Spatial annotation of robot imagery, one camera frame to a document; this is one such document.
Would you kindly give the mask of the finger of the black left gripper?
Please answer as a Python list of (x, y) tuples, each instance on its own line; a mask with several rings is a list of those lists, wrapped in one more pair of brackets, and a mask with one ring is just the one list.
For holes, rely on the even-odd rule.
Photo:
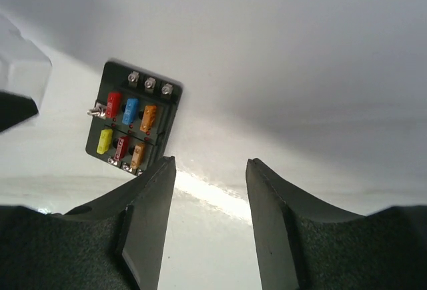
[(39, 110), (32, 98), (1, 90), (0, 130), (4, 132), (36, 115)]

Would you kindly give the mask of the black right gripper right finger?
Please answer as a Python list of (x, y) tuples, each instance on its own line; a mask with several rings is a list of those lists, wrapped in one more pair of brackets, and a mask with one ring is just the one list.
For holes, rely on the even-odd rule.
[(426, 207), (363, 216), (250, 159), (246, 184), (264, 289), (425, 289)]

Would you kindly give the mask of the red blade fuse front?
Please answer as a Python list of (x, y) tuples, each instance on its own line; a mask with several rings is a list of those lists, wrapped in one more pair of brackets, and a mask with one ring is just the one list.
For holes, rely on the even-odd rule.
[(121, 107), (121, 93), (117, 91), (112, 91), (107, 97), (106, 105), (106, 117), (113, 119), (117, 116), (119, 108)]

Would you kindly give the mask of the clear fuse box cover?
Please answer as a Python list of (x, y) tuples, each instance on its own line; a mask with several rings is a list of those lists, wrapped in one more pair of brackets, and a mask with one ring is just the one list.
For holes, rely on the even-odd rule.
[(31, 98), (41, 107), (52, 64), (33, 42), (1, 16), (1, 90)]

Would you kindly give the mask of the blue blade fuse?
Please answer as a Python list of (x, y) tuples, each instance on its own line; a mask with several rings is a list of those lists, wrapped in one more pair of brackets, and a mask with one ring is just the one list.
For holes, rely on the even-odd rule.
[(125, 111), (122, 117), (122, 123), (130, 125), (134, 122), (135, 116), (139, 109), (139, 100), (136, 98), (129, 98), (126, 102)]

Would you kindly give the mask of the black fuse box base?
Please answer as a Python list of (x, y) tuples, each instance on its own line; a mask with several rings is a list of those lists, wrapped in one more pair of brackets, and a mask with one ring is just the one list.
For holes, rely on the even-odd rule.
[(138, 176), (163, 157), (179, 101), (181, 83), (111, 59), (103, 68), (85, 151)]

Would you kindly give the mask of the orange blade fuse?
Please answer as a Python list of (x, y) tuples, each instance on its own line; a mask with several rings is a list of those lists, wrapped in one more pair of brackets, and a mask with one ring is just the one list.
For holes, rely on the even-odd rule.
[(147, 133), (151, 130), (157, 112), (156, 105), (146, 105), (143, 111), (143, 117), (141, 119), (140, 130)]
[(142, 164), (144, 153), (145, 143), (136, 144), (133, 149), (133, 155), (130, 163), (132, 169), (137, 169)]

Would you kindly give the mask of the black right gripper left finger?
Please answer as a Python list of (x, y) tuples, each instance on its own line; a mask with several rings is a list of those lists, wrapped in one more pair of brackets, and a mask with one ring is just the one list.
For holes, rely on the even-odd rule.
[(67, 213), (1, 207), (2, 289), (156, 289), (176, 177), (162, 157)]

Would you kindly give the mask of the red blade fuse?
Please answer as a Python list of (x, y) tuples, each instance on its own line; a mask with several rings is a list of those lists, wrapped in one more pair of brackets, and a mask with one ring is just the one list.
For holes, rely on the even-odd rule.
[(112, 91), (107, 97), (106, 105), (106, 117), (113, 119), (117, 116), (119, 108), (121, 107), (121, 93), (117, 91)]
[(116, 161), (122, 160), (126, 155), (129, 148), (130, 136), (121, 136), (117, 138), (116, 150), (113, 159)]

